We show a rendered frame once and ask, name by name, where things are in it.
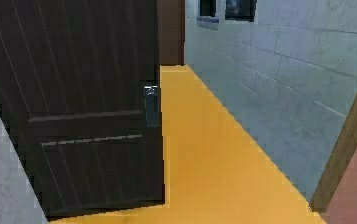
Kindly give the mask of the small dark framed picture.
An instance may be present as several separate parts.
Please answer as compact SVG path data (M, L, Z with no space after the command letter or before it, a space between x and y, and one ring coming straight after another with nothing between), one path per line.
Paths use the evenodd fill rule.
M198 0L197 20L201 22L218 23L217 0Z

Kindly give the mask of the reddish brown wooden door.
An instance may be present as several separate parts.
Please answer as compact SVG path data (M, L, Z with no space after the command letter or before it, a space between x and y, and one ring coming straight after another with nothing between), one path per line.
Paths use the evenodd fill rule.
M357 94L309 207L326 224L357 224Z

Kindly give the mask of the dark brown panelled room door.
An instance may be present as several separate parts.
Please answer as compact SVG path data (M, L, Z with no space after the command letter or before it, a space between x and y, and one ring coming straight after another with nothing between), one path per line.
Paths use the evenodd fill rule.
M0 115L47 219L163 204L157 0L0 0Z

